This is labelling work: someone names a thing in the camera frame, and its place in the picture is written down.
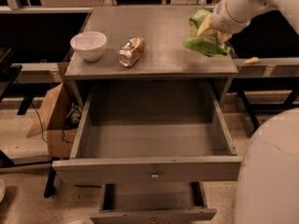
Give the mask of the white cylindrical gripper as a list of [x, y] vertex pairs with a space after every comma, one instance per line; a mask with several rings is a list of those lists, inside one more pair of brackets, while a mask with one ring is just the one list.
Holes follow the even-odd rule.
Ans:
[[205, 17], [196, 35], [213, 35], [217, 30], [219, 41], [224, 43], [250, 24], [246, 8], [244, 0], [221, 0], [215, 6], [212, 16]]

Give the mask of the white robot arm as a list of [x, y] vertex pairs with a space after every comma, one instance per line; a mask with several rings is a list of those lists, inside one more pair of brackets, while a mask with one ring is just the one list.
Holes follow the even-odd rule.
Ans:
[[[221, 0], [197, 34], [225, 38], [272, 9], [299, 32], [299, 0]], [[275, 115], [250, 138], [238, 175], [234, 224], [299, 224], [299, 108]]]

